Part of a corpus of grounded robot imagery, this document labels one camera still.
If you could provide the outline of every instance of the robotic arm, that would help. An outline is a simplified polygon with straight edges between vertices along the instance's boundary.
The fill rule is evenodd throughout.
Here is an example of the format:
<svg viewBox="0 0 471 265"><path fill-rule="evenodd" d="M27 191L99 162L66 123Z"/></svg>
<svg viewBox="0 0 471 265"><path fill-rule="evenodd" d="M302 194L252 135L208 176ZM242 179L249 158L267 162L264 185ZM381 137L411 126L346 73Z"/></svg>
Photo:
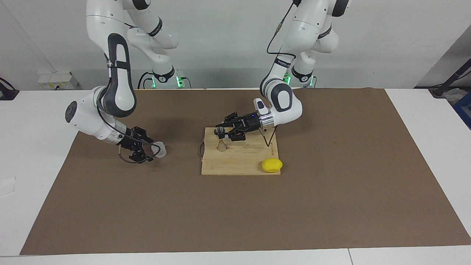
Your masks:
<svg viewBox="0 0 471 265"><path fill-rule="evenodd" d="M162 20L151 14L150 4L151 0L87 1L88 34L105 53L110 79L107 86L98 86L83 99L72 102L65 112L66 121L79 131L131 150L129 163L140 164L166 155L163 143L153 143L144 129L127 128L114 118L131 115L137 104L131 82L129 47L124 38L124 10L138 26L129 30L128 36L134 37L133 44L144 53L151 51L146 47L152 45L173 49L178 44L178 39L164 29ZM154 62L160 73L173 69L168 58ZM143 145L152 146L154 154L148 156Z"/></svg>
<svg viewBox="0 0 471 265"><path fill-rule="evenodd" d="M293 65L291 72L296 80L303 86L309 83L316 63L314 52L330 53L338 46L339 37L332 30L332 17L342 16L349 4L349 0L293 0L298 9L280 49L283 52L275 53L272 68L260 84L260 93L270 106L257 98L254 100L256 112L243 117L233 113L216 127L234 127L227 136L233 141L244 141L247 132L298 119L302 115L302 104L284 82L286 72Z"/></svg>

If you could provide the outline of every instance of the white electrical box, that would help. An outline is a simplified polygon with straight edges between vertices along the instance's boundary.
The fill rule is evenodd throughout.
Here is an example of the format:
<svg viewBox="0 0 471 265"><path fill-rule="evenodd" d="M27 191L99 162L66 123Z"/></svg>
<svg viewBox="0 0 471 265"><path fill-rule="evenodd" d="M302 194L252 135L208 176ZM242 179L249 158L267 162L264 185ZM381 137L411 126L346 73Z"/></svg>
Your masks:
<svg viewBox="0 0 471 265"><path fill-rule="evenodd" d="M72 73L40 74L39 86L44 90L74 90L80 85Z"/></svg>

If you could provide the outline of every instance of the brown table mat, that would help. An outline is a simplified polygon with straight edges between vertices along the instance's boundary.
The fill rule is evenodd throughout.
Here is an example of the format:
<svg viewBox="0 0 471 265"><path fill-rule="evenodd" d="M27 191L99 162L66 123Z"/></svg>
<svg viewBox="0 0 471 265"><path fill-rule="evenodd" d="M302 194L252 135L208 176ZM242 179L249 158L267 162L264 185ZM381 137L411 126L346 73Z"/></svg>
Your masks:
<svg viewBox="0 0 471 265"><path fill-rule="evenodd" d="M201 176L204 128L257 91L137 91L123 119L167 145L129 165L79 133L22 255L470 245L384 90L298 90L281 176Z"/></svg>

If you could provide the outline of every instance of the yellow lemon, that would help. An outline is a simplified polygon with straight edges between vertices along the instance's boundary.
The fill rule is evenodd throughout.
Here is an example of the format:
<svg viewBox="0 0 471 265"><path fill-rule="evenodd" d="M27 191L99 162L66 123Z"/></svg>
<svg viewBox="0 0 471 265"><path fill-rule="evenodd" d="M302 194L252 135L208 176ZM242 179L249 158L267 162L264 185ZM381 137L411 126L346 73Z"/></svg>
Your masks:
<svg viewBox="0 0 471 265"><path fill-rule="evenodd" d="M275 173L280 171L283 167L283 162L280 159L269 158L262 162L262 168L268 173Z"/></svg>

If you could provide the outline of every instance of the table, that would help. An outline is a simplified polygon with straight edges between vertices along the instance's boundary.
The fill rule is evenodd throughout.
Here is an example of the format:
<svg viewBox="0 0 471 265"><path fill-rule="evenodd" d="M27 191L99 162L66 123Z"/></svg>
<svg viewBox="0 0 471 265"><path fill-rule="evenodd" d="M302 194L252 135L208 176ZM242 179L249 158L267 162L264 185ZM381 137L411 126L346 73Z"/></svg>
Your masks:
<svg viewBox="0 0 471 265"><path fill-rule="evenodd" d="M62 122L64 111L71 101L87 93L89 91L24 91L16 100L0 104L0 124L3 125L0 127L3 136L0 139L3 146L0 181L16 178L15 192L0 197L0 263L219 264L223 260L225 264L471 263L471 246L15 257L77 134ZM434 99L426 90L387 90L387 93L470 233L471 131L446 100Z"/></svg>

